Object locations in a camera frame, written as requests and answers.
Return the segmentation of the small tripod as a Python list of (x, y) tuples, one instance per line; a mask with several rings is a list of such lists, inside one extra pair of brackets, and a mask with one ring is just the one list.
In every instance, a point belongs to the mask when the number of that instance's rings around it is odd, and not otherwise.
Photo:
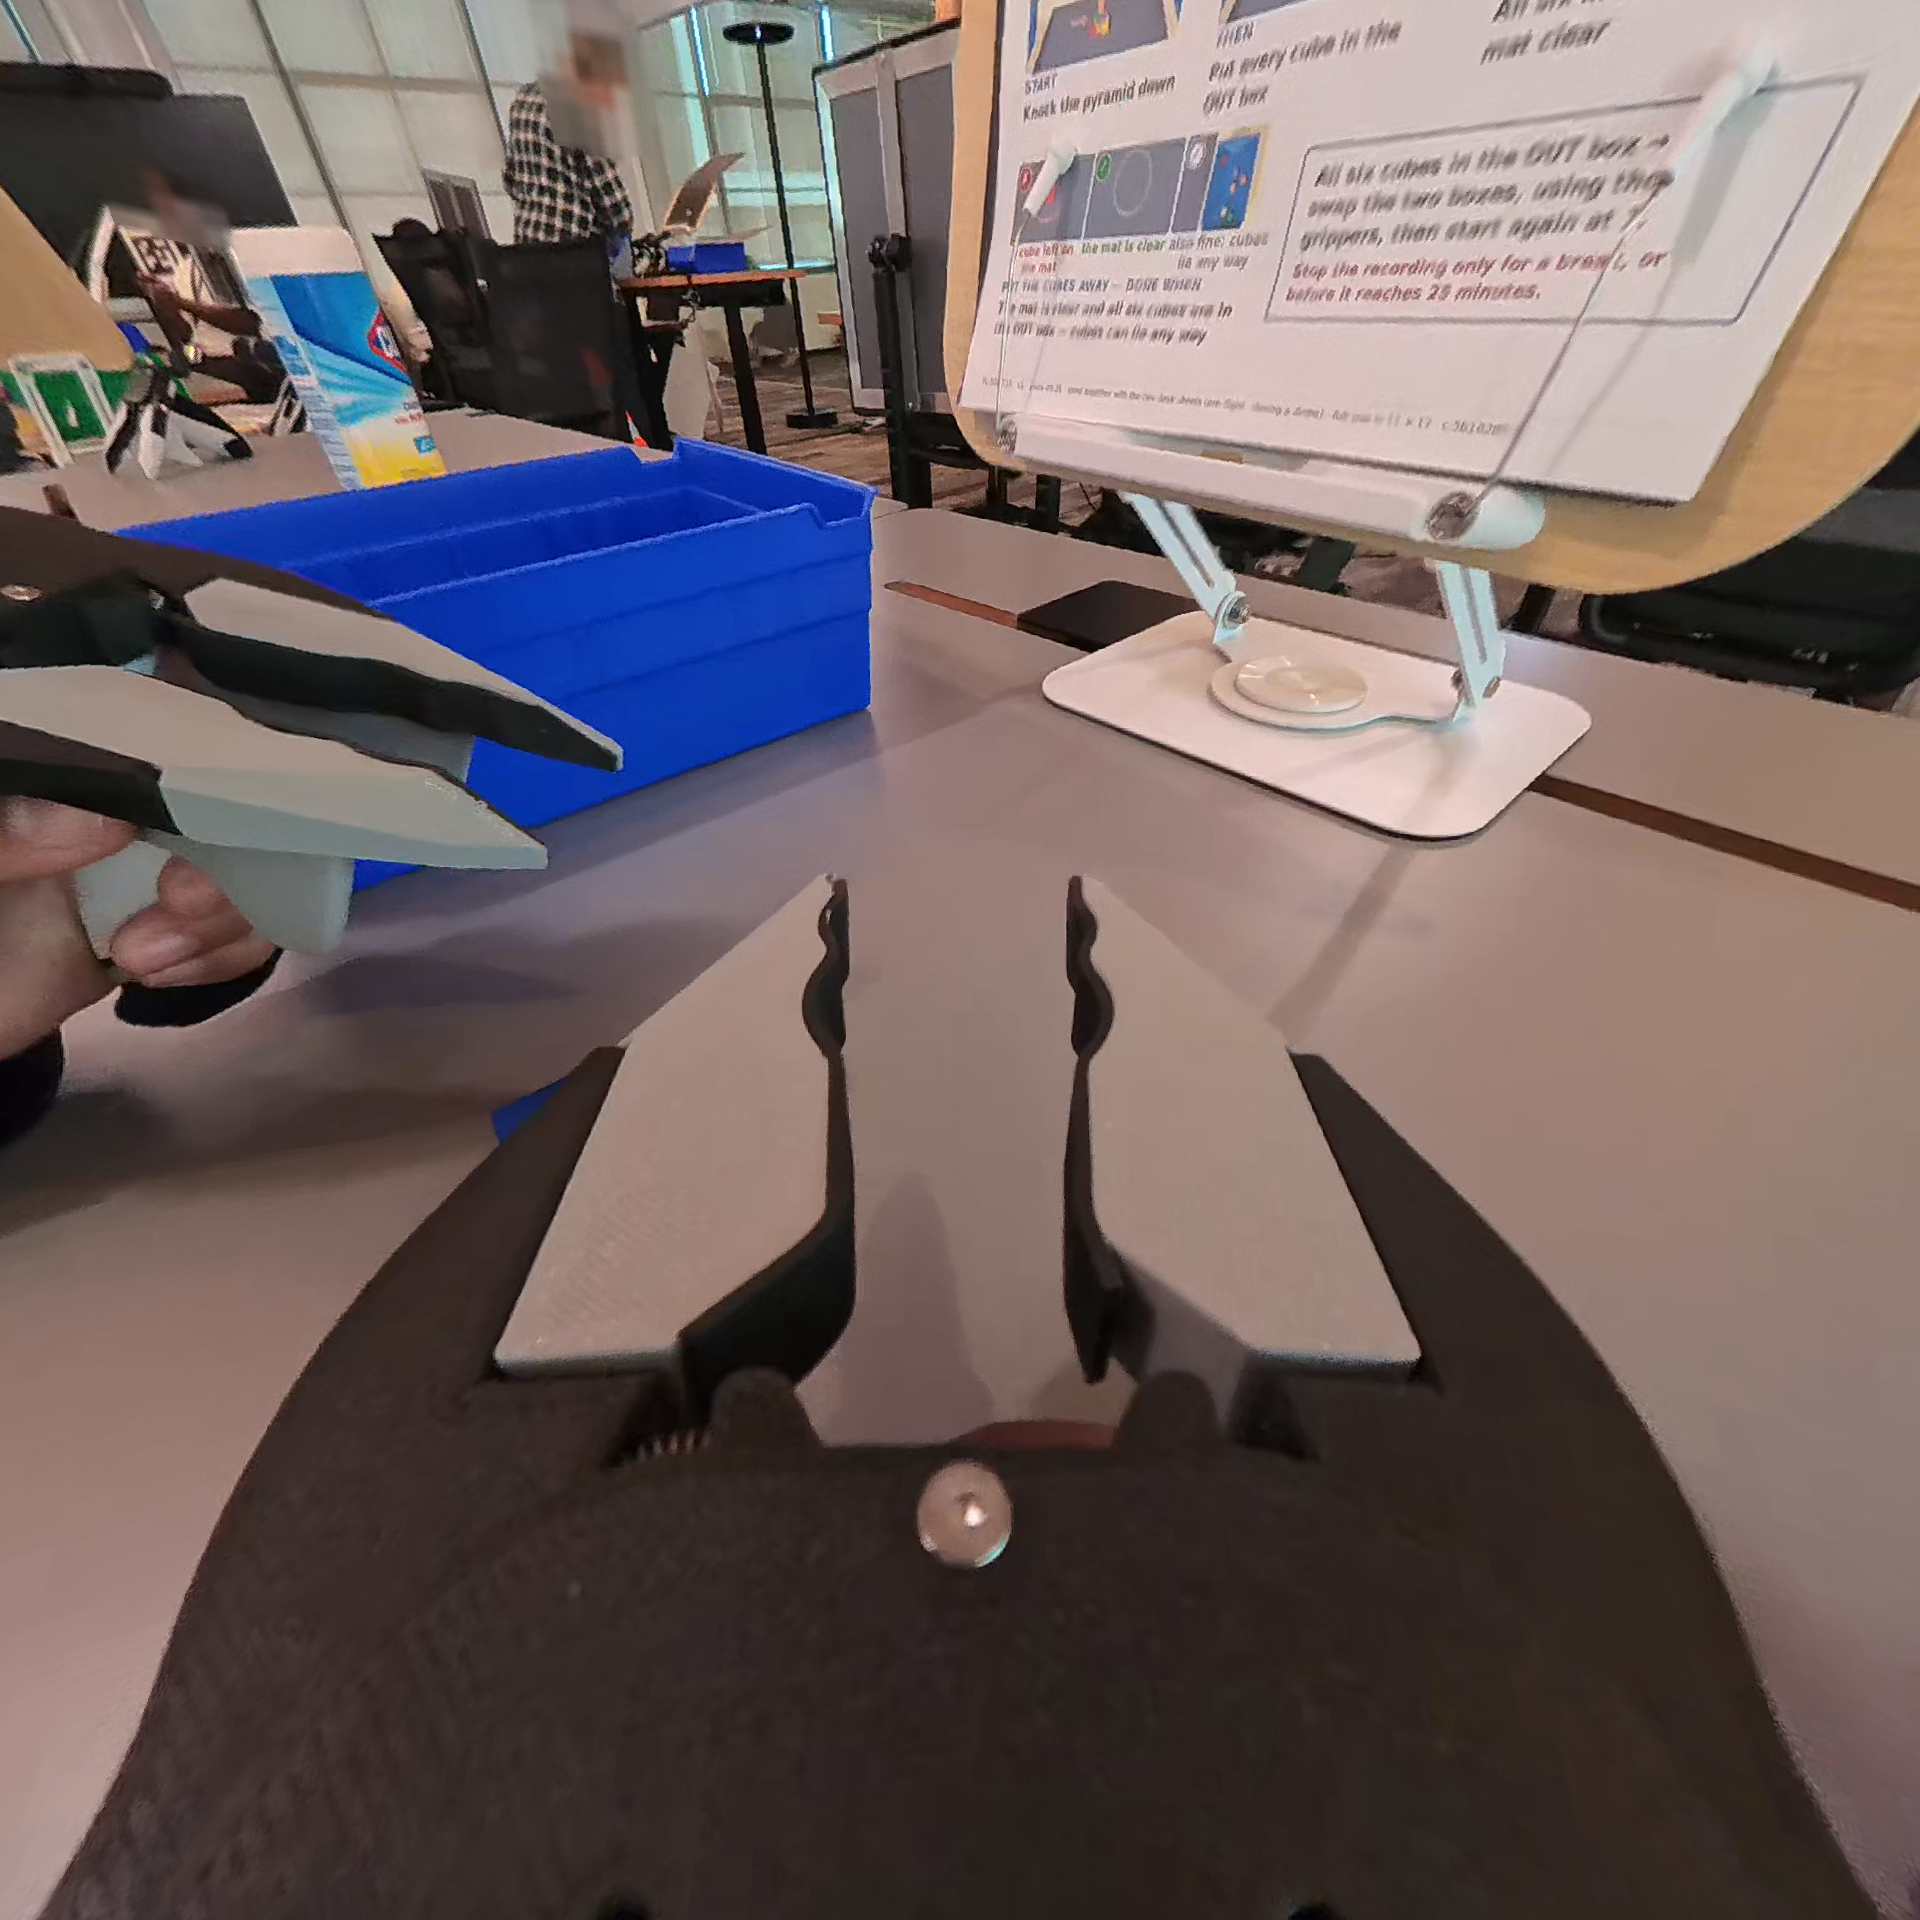
[(104, 472), (134, 469), (158, 480), (166, 469), (249, 463), (249, 441), (213, 408), (175, 389), (175, 372), (142, 362), (110, 421)]

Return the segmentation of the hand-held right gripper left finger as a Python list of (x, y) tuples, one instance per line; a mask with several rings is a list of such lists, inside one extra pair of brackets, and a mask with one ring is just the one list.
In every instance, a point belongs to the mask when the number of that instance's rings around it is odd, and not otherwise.
[(499, 1369), (805, 1378), (854, 1321), (849, 885), (622, 1040)]

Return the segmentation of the grey desk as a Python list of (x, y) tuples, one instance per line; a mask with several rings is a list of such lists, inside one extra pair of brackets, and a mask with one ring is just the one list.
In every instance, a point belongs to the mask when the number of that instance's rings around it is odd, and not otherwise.
[(1068, 878), (1329, 1059), (1553, 1287), (1703, 1521), (1797, 1756), (1917, 1917), (1917, 907), (1561, 791), (1387, 850), (1044, 700), (900, 588), (1068, 588), (877, 523), (872, 705), (399, 878), (192, 1033), (104, 1010), (7, 1159), (7, 1917), (39, 1917), (275, 1406), (490, 1111), (800, 885), (854, 886), (861, 1307), (839, 1441), (1098, 1420), (1057, 1307)]

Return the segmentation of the grey laptop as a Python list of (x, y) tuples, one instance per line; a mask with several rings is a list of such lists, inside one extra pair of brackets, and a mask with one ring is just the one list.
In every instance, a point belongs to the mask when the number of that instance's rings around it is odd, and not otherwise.
[(716, 151), (705, 158), (702, 168), (689, 170), (689, 179), (678, 188), (678, 196), (668, 203), (668, 212), (653, 222), (653, 236), (655, 240), (691, 240), (721, 192), (721, 179), (731, 174), (731, 168), (740, 168), (740, 151)]

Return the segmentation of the person's left forearm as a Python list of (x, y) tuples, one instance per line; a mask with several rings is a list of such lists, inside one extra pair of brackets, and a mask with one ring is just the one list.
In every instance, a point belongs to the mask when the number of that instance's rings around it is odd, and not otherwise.
[(0, 1147), (15, 1147), (46, 1123), (64, 1085), (58, 1029), (0, 1061)]

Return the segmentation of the person's left hand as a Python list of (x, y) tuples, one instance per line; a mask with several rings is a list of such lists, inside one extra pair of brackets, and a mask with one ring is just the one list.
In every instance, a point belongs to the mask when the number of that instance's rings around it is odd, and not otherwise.
[(134, 986), (217, 986), (275, 958), (275, 948), (236, 915), (236, 905), (192, 862), (170, 858), (158, 905), (110, 931), (100, 958), (73, 878), (134, 850), (132, 824), (100, 813), (7, 797), (0, 805), (0, 1052), (15, 1059), (114, 984)]

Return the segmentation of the black monitor screen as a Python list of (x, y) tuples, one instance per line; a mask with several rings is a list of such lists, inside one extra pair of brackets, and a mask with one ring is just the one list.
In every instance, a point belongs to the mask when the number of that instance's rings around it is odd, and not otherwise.
[(152, 72), (0, 66), (0, 188), (54, 252), (104, 204), (152, 204), (146, 174), (230, 228), (297, 222), (248, 102), (175, 97)]

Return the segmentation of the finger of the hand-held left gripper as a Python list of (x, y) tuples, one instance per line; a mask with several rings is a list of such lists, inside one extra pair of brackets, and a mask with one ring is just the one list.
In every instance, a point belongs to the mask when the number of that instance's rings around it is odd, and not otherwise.
[(458, 775), (275, 732), (124, 669), (0, 675), (7, 797), (124, 824), (132, 850), (73, 878), (97, 954), (158, 905), (170, 858), (199, 868), (271, 948), (344, 936), (356, 862), (543, 872), (546, 850)]
[(188, 597), (158, 594), (158, 626), (175, 685), (275, 732), (330, 737), (453, 780), (467, 780), (474, 743), (622, 774), (609, 732), (361, 605), (220, 578)]

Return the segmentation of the grey partition panel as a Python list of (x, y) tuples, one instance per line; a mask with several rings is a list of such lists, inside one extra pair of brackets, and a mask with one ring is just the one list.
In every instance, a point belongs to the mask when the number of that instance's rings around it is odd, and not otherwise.
[(881, 412), (872, 240), (907, 240), (902, 352), (907, 408), (948, 399), (948, 222), (951, 222), (951, 63), (956, 18), (877, 38), (814, 72), (829, 160), (841, 348), (856, 412)]

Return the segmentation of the blue plastic bin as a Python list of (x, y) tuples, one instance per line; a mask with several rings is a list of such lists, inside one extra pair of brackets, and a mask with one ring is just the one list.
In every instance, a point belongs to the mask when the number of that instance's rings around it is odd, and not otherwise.
[(872, 490), (678, 441), (481, 469), (152, 538), (330, 588), (622, 747), (594, 774), (474, 743), (467, 780), (515, 827), (740, 756), (872, 700)]

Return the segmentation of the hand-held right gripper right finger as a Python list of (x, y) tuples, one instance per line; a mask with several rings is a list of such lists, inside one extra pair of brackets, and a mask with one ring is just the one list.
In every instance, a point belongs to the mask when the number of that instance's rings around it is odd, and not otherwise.
[(1098, 878), (1068, 885), (1068, 986), (1083, 1378), (1407, 1378), (1412, 1325), (1283, 1033)]

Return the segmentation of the black floor lamp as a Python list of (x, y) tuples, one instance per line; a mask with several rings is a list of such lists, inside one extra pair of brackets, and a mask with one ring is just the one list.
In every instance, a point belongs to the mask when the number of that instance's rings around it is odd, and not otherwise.
[(791, 247), (791, 215), (788, 215), (788, 174), (780, 174), (780, 133), (777, 133), (777, 102), (774, 102), (774, 45), (788, 45), (791, 23), (780, 23), (780, 18), (731, 18), (721, 37), (759, 58), (759, 89), (760, 89), (760, 124), (769, 124), (769, 158), (774, 158), (774, 192), (777, 192), (777, 229), (780, 229), (791, 338), (795, 338), (795, 380), (800, 380), (800, 408), (788, 412), (788, 428), (822, 439), (822, 434), (839, 428), (839, 412), (822, 408), (817, 389), (814, 389), (814, 354), (805, 354), (805, 331), (800, 331), (800, 274), (795, 274), (795, 247)]

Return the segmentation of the standing background desk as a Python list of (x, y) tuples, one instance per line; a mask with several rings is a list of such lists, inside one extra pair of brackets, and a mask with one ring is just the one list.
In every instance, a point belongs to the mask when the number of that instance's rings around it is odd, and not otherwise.
[(769, 428), (760, 428), (760, 399), (759, 399), (759, 354), (747, 341), (747, 311), (788, 311), (791, 338), (795, 338), (795, 372), (800, 372), (800, 417), (817, 417), (822, 408), (814, 399), (814, 366), (805, 366), (805, 323), (800, 323), (800, 283), (814, 264), (777, 264), (777, 269), (662, 269), (662, 274), (614, 274), (622, 318), (632, 341), (641, 331), (681, 331), (681, 318), (716, 311), (728, 323), (728, 348), (731, 348), (731, 384), (739, 384), (739, 417), (740, 417), (740, 441), (752, 455), (769, 455)]

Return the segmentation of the white instruction sheet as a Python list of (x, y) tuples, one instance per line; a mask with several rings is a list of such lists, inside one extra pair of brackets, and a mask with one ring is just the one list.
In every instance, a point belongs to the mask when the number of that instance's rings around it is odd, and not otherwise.
[(1001, 4), (969, 408), (1691, 500), (1917, 118), (1917, 4)]

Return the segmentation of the black mesh office chair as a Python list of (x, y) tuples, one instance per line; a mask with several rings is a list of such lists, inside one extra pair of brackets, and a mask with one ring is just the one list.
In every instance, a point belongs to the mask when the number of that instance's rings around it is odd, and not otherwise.
[(601, 240), (499, 247), (399, 222), (378, 252), (424, 331), (424, 399), (622, 449), (648, 434)]

